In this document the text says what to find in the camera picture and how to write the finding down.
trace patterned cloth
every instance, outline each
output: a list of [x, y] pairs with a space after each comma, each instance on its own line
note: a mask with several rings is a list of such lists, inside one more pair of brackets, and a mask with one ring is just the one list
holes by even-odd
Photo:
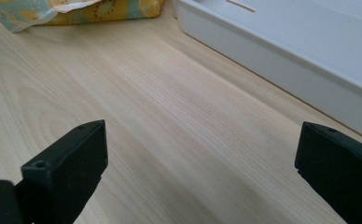
[[58, 25], [157, 17], [163, 0], [0, 0], [0, 22], [11, 32]]

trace wood grain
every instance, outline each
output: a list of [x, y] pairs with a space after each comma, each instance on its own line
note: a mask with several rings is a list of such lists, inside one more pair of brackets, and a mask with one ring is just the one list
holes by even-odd
[[301, 123], [362, 136], [152, 20], [0, 24], [0, 179], [105, 119], [110, 164], [77, 223], [343, 223], [294, 168]]

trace wooden table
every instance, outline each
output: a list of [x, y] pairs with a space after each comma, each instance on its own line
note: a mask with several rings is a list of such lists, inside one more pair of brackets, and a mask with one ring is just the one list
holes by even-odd
[[170, 1], [152, 20], [0, 24], [0, 179], [97, 119], [110, 163], [77, 223], [343, 223], [294, 168], [300, 127], [362, 136], [183, 34]]

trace black plastic part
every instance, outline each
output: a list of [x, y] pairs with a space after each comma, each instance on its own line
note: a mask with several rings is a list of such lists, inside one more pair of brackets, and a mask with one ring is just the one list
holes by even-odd
[[0, 223], [24, 223], [13, 184], [7, 180], [0, 180]]
[[35, 224], [73, 223], [107, 164], [104, 121], [76, 127], [21, 167], [17, 191], [24, 218]]
[[71, 224], [108, 164], [105, 123], [80, 125], [21, 167], [15, 187], [0, 180], [0, 224]]
[[328, 127], [303, 123], [295, 167], [347, 222], [362, 224], [362, 144]]

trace white plastic container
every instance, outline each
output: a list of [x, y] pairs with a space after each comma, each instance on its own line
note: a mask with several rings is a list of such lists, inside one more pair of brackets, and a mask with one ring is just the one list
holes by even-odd
[[362, 0], [174, 2], [185, 33], [362, 133]]

